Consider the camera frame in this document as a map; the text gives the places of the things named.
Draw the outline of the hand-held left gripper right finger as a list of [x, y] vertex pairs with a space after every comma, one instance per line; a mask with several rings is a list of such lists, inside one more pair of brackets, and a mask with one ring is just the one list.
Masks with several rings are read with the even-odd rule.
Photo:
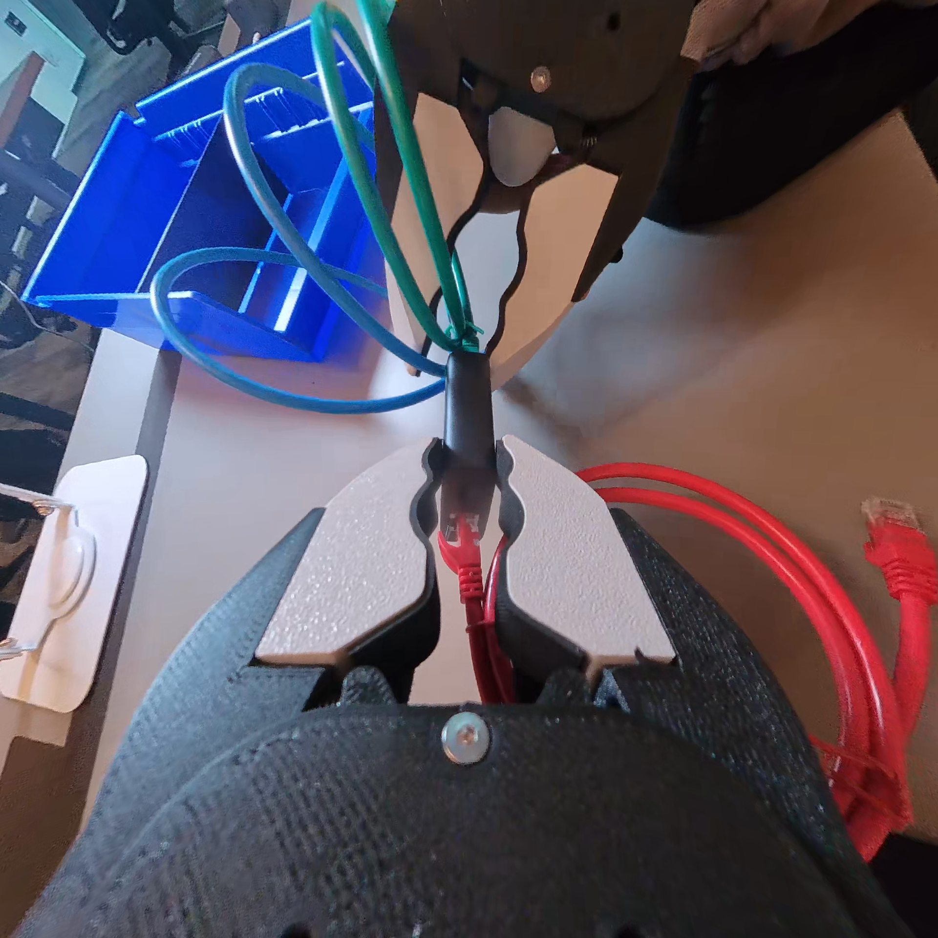
[[611, 510], [520, 437], [496, 446], [505, 544], [495, 630], [518, 672], [602, 672], [675, 650]]

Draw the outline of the black ethernet coupler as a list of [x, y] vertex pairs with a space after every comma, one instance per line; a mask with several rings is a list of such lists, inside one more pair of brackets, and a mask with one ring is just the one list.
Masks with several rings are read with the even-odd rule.
[[484, 534], [497, 487], [490, 362], [482, 353], [455, 351], [447, 362], [441, 532], [460, 539], [460, 523]]

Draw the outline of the person's dark clothing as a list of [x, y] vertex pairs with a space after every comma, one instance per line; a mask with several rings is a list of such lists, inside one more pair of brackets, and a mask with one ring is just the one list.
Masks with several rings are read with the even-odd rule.
[[936, 53], [814, 53], [696, 77], [644, 217], [674, 229], [740, 216], [936, 79]]

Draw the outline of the black office chair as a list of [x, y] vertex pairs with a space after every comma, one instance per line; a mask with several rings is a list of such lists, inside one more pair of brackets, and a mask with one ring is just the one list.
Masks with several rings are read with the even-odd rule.
[[158, 41], [172, 56], [193, 54], [219, 35], [224, 20], [191, 30], [172, 1], [75, 1], [106, 45], [118, 55], [132, 54], [141, 44]]

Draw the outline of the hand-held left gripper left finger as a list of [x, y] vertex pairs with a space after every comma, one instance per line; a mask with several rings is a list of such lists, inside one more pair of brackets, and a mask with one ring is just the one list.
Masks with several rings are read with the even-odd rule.
[[428, 534], [436, 525], [441, 441], [393, 452], [324, 507], [255, 650], [272, 665], [416, 667], [435, 648], [439, 614]]

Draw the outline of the blue plastic bin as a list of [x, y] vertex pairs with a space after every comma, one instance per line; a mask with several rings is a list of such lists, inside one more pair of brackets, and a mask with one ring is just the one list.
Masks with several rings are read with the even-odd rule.
[[[118, 116], [23, 292], [25, 302], [169, 348], [150, 305], [158, 269], [198, 249], [286, 252], [232, 154], [223, 91], [245, 64], [317, 85], [303, 21], [142, 100]], [[383, 259], [326, 111], [278, 87], [245, 102], [249, 138], [288, 219], [326, 264], [384, 286]], [[204, 351], [351, 368], [366, 334], [304, 270], [221, 263], [181, 276], [180, 329]]]

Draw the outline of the person's right hand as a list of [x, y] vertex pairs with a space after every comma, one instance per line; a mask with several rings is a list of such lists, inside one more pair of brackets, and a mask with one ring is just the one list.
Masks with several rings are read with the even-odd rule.
[[769, 48], [784, 52], [809, 45], [828, 1], [767, 1], [721, 53], [721, 63], [747, 64]]

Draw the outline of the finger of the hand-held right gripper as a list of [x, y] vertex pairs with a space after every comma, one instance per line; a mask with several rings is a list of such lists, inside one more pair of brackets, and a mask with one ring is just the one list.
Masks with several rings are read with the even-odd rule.
[[487, 346], [497, 390], [554, 334], [576, 303], [578, 283], [616, 189], [605, 171], [567, 171], [533, 191], [519, 218], [519, 262], [501, 297]]
[[[454, 105], [429, 94], [418, 94], [413, 121], [443, 235], [452, 248], [459, 232], [475, 214], [476, 197], [485, 173], [484, 159]], [[416, 286], [438, 323], [443, 324], [446, 321], [442, 288], [403, 171], [382, 198]], [[413, 351], [424, 352], [428, 335], [405, 299], [399, 278], [388, 261], [384, 261], [384, 275], [393, 334]]]

